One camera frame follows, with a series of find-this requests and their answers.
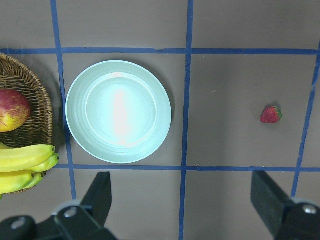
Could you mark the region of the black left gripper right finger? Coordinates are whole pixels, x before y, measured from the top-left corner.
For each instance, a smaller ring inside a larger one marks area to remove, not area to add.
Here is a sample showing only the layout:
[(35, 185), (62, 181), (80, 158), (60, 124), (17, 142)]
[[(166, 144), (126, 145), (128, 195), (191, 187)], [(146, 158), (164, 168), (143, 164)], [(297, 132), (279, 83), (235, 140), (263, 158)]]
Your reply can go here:
[(320, 206), (288, 196), (265, 171), (252, 172), (250, 200), (274, 240), (320, 238)]

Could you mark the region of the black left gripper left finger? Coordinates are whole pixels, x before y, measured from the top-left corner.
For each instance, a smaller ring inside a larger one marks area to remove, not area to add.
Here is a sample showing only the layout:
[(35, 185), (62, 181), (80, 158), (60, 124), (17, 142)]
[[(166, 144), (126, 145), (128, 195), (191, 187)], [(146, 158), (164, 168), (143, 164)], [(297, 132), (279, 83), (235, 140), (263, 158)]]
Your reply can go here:
[(80, 202), (60, 207), (54, 223), (64, 240), (110, 240), (105, 223), (112, 205), (111, 175), (99, 172)]

